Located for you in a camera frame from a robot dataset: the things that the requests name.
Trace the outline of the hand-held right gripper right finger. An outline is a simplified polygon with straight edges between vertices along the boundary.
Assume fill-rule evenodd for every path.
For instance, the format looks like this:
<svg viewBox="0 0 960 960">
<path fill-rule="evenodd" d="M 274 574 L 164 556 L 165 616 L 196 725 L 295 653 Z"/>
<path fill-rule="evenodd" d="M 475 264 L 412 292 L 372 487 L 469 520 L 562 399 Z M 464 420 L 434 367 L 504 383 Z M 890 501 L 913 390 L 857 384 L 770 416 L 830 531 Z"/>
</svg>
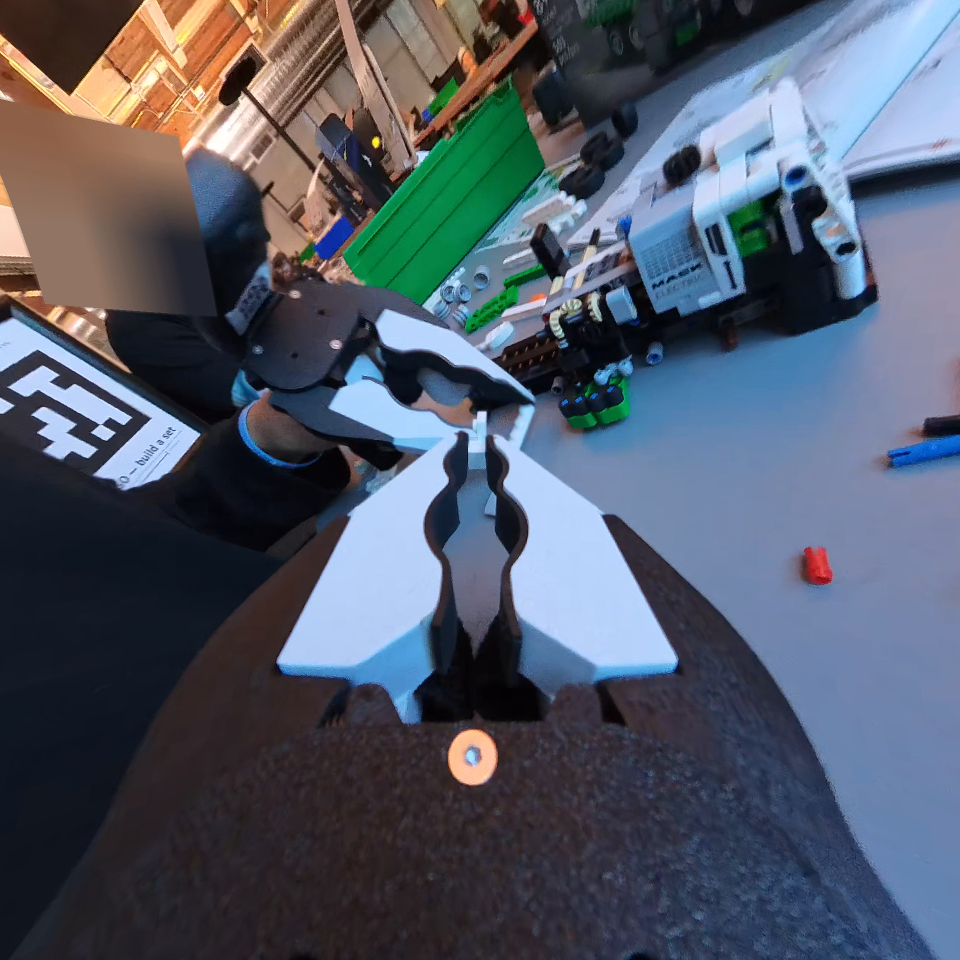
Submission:
<svg viewBox="0 0 960 960">
<path fill-rule="evenodd" d="M 613 532 L 616 517 L 508 439 L 486 439 L 500 576 L 498 656 L 507 683 L 667 675 L 679 657 Z"/>
</svg>

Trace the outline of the person's torso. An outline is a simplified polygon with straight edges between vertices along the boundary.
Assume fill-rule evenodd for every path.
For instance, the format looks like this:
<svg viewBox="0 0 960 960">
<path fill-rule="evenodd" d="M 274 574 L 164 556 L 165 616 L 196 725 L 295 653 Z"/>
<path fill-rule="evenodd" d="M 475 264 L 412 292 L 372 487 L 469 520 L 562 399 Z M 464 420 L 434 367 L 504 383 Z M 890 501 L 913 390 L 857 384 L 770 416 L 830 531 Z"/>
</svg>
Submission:
<svg viewBox="0 0 960 960">
<path fill-rule="evenodd" d="M 186 666 L 279 567 L 2 439 L 1 944 L 97 834 Z"/>
</svg>

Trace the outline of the pile of small lego pins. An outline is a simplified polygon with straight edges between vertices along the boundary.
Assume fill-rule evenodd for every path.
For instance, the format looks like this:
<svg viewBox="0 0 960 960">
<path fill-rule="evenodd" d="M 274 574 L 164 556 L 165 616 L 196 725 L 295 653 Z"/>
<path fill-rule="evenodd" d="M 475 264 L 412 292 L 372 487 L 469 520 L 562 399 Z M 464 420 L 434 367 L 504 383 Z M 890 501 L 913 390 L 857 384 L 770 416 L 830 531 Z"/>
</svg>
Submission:
<svg viewBox="0 0 960 960">
<path fill-rule="evenodd" d="M 959 414 L 927 417 L 920 433 L 921 441 L 887 452 L 889 468 L 898 469 L 959 456 Z"/>
</svg>

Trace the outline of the green storage bin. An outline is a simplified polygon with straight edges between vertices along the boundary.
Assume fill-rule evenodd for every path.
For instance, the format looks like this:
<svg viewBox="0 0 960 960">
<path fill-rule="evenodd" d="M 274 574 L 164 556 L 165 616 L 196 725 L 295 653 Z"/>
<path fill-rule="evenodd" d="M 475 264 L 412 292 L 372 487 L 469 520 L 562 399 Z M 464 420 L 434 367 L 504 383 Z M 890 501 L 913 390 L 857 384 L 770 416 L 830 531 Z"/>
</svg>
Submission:
<svg viewBox="0 0 960 960">
<path fill-rule="evenodd" d="M 344 261 L 357 281 L 422 304 L 544 169 L 506 78 L 429 151 Z"/>
</svg>

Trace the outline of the black pole stand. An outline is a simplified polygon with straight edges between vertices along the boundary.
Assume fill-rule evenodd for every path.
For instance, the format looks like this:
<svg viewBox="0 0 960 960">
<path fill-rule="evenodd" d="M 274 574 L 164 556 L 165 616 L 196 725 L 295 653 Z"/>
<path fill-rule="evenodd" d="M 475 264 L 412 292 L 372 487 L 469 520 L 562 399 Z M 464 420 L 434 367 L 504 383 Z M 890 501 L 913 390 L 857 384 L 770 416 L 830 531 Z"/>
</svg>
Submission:
<svg viewBox="0 0 960 960">
<path fill-rule="evenodd" d="M 255 58 L 249 54 L 243 55 L 231 66 L 223 76 L 218 100 L 222 106 L 231 106 L 240 98 L 245 98 L 253 105 L 260 116 L 266 120 L 278 137 L 294 152 L 309 170 L 310 174 L 317 172 L 317 164 L 305 153 L 298 143 L 286 131 L 270 111 L 258 100 L 250 90 L 250 83 L 256 78 L 260 66 Z"/>
</svg>

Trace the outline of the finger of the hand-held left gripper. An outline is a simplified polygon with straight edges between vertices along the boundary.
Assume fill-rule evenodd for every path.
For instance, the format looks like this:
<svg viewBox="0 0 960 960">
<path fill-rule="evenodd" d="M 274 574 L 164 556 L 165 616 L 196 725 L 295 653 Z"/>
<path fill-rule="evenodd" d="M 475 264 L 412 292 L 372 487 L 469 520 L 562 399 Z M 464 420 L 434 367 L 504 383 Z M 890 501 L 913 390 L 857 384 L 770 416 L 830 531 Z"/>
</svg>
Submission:
<svg viewBox="0 0 960 960">
<path fill-rule="evenodd" d="M 354 454 L 421 454 L 459 432 L 471 434 L 480 413 L 529 406 L 535 396 L 511 379 L 416 378 L 419 399 L 400 400 L 375 378 L 328 390 L 328 409 L 344 420 L 339 445 Z"/>
<path fill-rule="evenodd" d="M 374 323 L 388 381 L 412 383 L 435 401 L 475 409 L 534 404 L 534 394 L 481 350 L 443 325 L 386 310 Z"/>
</svg>

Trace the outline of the lego set box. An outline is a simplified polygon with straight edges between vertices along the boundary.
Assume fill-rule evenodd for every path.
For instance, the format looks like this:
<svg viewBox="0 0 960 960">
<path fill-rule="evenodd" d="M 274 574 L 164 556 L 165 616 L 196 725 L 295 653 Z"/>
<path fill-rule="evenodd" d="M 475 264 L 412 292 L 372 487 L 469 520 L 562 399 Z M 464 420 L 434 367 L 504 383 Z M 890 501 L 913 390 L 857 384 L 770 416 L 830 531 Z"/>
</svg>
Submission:
<svg viewBox="0 0 960 960">
<path fill-rule="evenodd" d="M 530 1 L 538 34 L 566 76 L 645 65 L 663 73 L 702 45 L 721 1 Z"/>
</svg>

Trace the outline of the framed marker sign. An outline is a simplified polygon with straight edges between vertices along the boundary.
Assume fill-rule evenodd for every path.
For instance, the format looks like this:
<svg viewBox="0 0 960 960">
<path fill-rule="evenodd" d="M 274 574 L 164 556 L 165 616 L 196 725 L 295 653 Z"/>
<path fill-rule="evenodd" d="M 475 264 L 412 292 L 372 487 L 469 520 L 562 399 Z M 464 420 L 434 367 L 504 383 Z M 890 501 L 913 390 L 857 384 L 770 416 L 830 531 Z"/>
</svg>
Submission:
<svg viewBox="0 0 960 960">
<path fill-rule="evenodd" d="M 1 434 L 132 490 L 186 461 L 208 426 L 10 296 L 1 307 Z"/>
</svg>

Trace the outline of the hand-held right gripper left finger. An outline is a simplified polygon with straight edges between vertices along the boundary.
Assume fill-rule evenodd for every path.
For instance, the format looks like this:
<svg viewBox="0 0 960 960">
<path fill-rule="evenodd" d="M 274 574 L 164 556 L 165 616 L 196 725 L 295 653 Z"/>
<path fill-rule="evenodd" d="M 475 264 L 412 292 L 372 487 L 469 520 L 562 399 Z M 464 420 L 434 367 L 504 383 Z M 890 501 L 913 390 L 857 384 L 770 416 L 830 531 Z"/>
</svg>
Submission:
<svg viewBox="0 0 960 960">
<path fill-rule="evenodd" d="M 277 657 L 282 674 L 378 686 L 403 723 L 422 720 L 417 691 L 450 670 L 458 642 L 444 549 L 469 446 L 464 431 L 440 440 L 348 515 Z"/>
</svg>

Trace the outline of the instruction booklet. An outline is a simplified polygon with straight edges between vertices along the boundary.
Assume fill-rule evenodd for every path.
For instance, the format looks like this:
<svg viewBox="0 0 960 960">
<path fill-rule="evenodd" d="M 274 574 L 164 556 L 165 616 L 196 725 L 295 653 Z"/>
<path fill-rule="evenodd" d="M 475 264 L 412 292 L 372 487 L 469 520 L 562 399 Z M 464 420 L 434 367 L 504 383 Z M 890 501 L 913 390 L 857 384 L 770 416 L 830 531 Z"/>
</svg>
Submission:
<svg viewBox="0 0 960 960">
<path fill-rule="evenodd" d="M 640 183 L 680 148 L 783 78 L 793 79 L 851 184 L 958 162 L 957 1 L 851 2 L 780 52 L 694 94 L 572 235 L 615 242 Z"/>
</svg>

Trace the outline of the green lego frame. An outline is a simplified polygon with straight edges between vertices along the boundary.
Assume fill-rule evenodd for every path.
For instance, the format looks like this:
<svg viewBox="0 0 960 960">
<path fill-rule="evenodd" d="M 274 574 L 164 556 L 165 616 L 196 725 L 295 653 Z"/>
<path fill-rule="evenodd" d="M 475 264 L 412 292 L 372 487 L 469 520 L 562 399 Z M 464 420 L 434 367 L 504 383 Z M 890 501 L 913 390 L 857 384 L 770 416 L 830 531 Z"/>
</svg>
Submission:
<svg viewBox="0 0 960 960">
<path fill-rule="evenodd" d="M 515 286 L 505 287 L 482 306 L 479 306 L 469 314 L 464 322 L 463 332 L 466 335 L 470 335 L 477 330 L 485 328 L 487 325 L 501 317 L 505 311 L 515 306 L 518 301 L 519 288 Z"/>
</svg>

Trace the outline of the partly built lego truck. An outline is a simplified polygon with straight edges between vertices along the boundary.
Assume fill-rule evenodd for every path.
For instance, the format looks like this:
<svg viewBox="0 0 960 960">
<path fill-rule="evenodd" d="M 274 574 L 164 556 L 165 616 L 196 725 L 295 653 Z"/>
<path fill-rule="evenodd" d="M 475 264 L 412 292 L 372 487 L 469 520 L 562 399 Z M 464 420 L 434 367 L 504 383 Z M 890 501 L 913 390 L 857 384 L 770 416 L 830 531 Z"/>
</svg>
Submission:
<svg viewBox="0 0 960 960">
<path fill-rule="evenodd" d="M 654 341 L 709 332 L 732 350 L 744 326 L 798 336 L 877 302 L 849 182 L 793 78 L 691 144 L 700 170 L 675 188 L 663 166 L 645 174 L 622 239 L 570 270 L 542 330 L 496 358 L 533 393 L 645 363 Z"/>
</svg>

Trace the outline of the white curved panel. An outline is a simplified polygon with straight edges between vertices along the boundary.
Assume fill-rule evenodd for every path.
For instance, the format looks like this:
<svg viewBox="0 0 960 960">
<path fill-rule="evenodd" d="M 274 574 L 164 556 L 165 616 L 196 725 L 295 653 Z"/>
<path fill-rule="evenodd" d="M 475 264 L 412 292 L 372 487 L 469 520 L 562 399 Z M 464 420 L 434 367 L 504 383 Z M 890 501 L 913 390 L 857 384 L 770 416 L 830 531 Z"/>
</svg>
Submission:
<svg viewBox="0 0 960 960">
<path fill-rule="evenodd" d="M 383 91 L 377 71 L 368 58 L 366 48 L 359 38 L 349 1 L 334 2 L 346 54 L 362 99 L 378 129 L 382 148 L 386 154 L 393 150 L 394 123 L 387 96 Z"/>
</svg>

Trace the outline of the green white leaflet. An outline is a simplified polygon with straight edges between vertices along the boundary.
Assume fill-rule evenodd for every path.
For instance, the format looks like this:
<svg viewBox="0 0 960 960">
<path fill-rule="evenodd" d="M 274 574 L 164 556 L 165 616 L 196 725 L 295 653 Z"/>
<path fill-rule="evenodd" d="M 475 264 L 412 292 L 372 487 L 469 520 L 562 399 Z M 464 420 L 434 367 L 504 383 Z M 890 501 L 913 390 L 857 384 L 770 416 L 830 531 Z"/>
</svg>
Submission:
<svg viewBox="0 0 960 960">
<path fill-rule="evenodd" d="M 545 200 L 552 194 L 560 192 L 560 180 L 574 170 L 579 163 L 557 163 L 544 168 L 539 176 L 527 188 L 521 191 L 516 202 L 492 226 L 476 246 L 477 251 L 488 251 L 499 247 L 511 246 L 527 242 L 534 234 L 535 227 L 522 222 L 522 214 Z M 573 228 L 582 219 L 573 222 Z"/>
</svg>

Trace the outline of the person's left forearm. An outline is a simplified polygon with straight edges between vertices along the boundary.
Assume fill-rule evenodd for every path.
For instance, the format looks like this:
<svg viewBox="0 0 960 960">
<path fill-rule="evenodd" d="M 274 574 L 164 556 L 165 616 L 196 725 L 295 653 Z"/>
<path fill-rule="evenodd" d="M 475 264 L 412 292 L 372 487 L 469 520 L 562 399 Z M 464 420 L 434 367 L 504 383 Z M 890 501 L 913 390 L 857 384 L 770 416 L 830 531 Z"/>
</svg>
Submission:
<svg viewBox="0 0 960 960">
<path fill-rule="evenodd" d="M 339 446 L 261 399 L 215 425 L 185 465 L 125 496 L 200 534 L 264 551 L 351 482 Z"/>
</svg>

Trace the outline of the green black lego subassembly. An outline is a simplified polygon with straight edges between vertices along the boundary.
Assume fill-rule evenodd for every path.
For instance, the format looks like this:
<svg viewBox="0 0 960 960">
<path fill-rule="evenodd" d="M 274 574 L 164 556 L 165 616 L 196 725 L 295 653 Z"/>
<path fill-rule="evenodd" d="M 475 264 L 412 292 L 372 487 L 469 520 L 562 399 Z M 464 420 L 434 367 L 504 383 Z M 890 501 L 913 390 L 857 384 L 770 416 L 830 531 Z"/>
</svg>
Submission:
<svg viewBox="0 0 960 960">
<path fill-rule="evenodd" d="M 621 423 L 632 412 L 630 380 L 616 375 L 604 385 L 590 381 L 579 390 L 569 390 L 558 401 L 558 411 L 567 426 L 577 431 Z"/>
</svg>

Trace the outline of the cluster of white lego pieces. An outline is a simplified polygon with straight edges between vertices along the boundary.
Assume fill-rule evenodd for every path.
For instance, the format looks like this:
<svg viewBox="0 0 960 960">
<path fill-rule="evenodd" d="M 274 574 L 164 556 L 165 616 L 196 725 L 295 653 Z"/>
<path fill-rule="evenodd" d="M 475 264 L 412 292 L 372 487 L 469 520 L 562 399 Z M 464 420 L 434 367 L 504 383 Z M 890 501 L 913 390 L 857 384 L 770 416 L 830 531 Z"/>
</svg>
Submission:
<svg viewBox="0 0 960 960">
<path fill-rule="evenodd" d="M 521 222 L 533 229 L 539 224 L 546 224 L 552 231 L 559 233 L 571 228 L 573 223 L 583 218 L 588 208 L 584 199 L 559 191 L 527 209 L 522 214 Z"/>
</svg>

